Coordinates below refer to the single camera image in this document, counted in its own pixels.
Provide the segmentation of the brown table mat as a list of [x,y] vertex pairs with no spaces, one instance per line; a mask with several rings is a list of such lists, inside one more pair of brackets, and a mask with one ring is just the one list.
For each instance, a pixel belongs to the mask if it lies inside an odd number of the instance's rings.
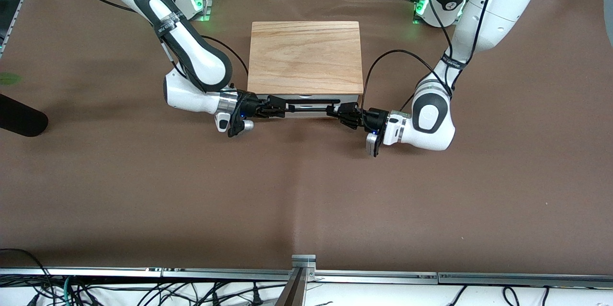
[[98,0],[24,0],[0,93],[0,247],[46,266],[613,275],[613,47],[603,0],[532,0],[476,53],[442,152],[365,152],[333,118],[228,138],[169,107],[149,24]]

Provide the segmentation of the white-fronted wooden drawer with handle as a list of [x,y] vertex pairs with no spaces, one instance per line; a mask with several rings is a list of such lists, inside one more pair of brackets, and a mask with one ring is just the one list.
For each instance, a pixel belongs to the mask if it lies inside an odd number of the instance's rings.
[[282,97],[283,99],[339,99],[341,103],[357,102],[359,94],[258,94],[259,99],[266,100],[268,96]]

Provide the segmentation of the long black drawer handle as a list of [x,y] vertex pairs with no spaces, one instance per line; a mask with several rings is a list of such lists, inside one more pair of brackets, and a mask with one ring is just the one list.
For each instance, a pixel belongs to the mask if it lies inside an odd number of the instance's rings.
[[339,105],[339,99],[289,99],[285,101],[285,112],[287,113],[326,113],[328,107]]

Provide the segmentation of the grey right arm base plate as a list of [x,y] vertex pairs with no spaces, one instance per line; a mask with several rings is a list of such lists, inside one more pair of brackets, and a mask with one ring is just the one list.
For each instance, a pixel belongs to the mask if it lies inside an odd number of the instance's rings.
[[206,22],[210,19],[212,0],[182,0],[181,8],[189,20]]

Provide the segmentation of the small aluminium rail bracket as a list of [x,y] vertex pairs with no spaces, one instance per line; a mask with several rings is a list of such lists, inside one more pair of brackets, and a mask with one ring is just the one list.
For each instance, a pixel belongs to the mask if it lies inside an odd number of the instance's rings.
[[313,282],[316,275],[316,255],[315,254],[293,254],[293,268],[304,268],[307,282]]

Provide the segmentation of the dark aluminium support post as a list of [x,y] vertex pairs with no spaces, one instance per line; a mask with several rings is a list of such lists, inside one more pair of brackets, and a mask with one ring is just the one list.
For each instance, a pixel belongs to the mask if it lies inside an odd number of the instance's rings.
[[304,306],[308,277],[309,271],[306,267],[293,268],[274,306]]

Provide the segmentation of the grey left arm base plate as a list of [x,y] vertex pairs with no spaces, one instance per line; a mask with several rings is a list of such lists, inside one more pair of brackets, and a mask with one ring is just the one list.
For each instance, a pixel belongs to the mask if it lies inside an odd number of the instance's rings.
[[413,21],[433,27],[448,27],[458,20],[465,0],[420,0]]

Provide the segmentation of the black cylindrical vase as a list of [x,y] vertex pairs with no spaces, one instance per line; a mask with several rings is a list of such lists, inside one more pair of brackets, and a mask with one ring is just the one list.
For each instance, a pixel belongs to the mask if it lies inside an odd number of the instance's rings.
[[0,94],[0,128],[22,136],[39,136],[48,127],[43,112]]

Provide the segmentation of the light wooden drawer cabinet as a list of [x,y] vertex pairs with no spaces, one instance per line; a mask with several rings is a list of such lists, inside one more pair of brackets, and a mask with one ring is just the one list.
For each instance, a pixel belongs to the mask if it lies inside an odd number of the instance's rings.
[[253,22],[247,91],[359,94],[364,91],[358,22]]

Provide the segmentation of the aluminium table edge rail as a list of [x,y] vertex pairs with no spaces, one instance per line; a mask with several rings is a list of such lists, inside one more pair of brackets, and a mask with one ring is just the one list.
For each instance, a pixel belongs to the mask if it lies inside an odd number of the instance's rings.
[[440,284],[613,288],[613,275],[439,272]]
[[0,275],[72,275],[84,277],[146,277],[161,278],[160,268],[0,268]]
[[[268,269],[170,269],[161,271],[162,278],[200,278],[222,280],[287,281],[291,270]],[[381,272],[349,270],[315,270],[308,268],[309,282],[370,284],[438,284],[435,272]]]

